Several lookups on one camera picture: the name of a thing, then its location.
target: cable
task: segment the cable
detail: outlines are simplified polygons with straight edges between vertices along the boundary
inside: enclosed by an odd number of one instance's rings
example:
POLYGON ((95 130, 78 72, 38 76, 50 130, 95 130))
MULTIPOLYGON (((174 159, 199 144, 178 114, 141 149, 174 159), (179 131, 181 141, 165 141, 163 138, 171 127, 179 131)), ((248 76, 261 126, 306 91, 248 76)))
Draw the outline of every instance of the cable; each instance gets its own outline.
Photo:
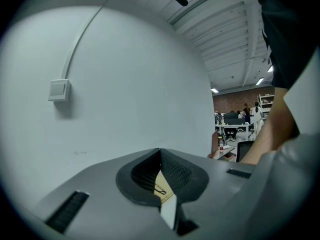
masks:
POLYGON ((65 63, 64 63, 64 67, 63 67, 60 79, 67 79, 67 75, 68 75, 68 71, 69 71, 69 68, 70 68, 71 60, 72 60, 72 58, 73 58, 73 56, 75 54, 75 50, 77 49, 77 46, 78 46, 82 36, 86 32, 86 30, 87 30, 88 26, 90 25, 90 23, 97 16, 97 14, 101 11, 101 9, 106 5, 107 2, 108 2, 108 0, 106 0, 102 4, 102 6, 91 16, 91 18, 89 18, 89 20, 85 23, 85 25, 82 27, 82 29, 80 30, 80 32, 78 33, 78 35, 74 39, 73 45, 72 45, 72 47, 71 47, 71 49, 69 51, 69 54, 68 54, 68 56, 66 58, 65 63))

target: office chair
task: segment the office chair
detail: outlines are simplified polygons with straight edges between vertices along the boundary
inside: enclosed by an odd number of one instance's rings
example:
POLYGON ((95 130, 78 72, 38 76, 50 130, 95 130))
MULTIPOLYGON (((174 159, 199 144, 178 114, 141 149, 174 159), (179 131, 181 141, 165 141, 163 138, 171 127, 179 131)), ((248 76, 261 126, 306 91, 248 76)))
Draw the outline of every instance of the office chair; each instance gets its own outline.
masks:
POLYGON ((254 144, 254 141, 242 141, 238 143, 237 152, 236 152, 236 162, 239 163, 242 158, 248 153, 251 146, 254 144))

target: white ceiling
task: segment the white ceiling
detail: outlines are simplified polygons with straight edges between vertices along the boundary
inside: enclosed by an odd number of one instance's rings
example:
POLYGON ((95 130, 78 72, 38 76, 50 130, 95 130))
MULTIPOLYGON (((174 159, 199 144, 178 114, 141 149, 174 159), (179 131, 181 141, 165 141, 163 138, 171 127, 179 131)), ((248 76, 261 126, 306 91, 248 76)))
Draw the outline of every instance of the white ceiling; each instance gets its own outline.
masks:
POLYGON ((202 54, 211 87, 219 94, 269 85, 268 51, 258 0, 126 0, 159 14, 202 54))

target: ceiling light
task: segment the ceiling light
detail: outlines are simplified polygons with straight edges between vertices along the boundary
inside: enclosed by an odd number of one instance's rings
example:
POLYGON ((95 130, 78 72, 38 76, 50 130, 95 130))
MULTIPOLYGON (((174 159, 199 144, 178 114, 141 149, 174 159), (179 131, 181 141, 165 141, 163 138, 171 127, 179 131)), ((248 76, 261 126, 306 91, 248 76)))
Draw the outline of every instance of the ceiling light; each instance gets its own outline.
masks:
POLYGON ((255 85, 256 85, 256 86, 257 86, 257 85, 260 85, 260 83, 261 83, 263 80, 264 80, 264 78, 261 77, 261 78, 259 79, 259 81, 258 81, 255 85))

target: person in white coat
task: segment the person in white coat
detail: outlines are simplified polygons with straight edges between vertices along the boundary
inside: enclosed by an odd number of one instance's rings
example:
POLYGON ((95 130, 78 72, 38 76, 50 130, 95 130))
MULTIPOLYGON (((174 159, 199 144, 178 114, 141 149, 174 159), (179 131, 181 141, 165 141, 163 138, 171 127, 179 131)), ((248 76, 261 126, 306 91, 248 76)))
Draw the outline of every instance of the person in white coat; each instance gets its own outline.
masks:
POLYGON ((259 103, 256 102, 254 103, 254 108, 252 110, 252 121, 254 121, 253 126, 254 126, 254 132, 255 135, 258 136, 262 126, 264 125, 264 121, 262 120, 262 109, 259 107, 259 103))

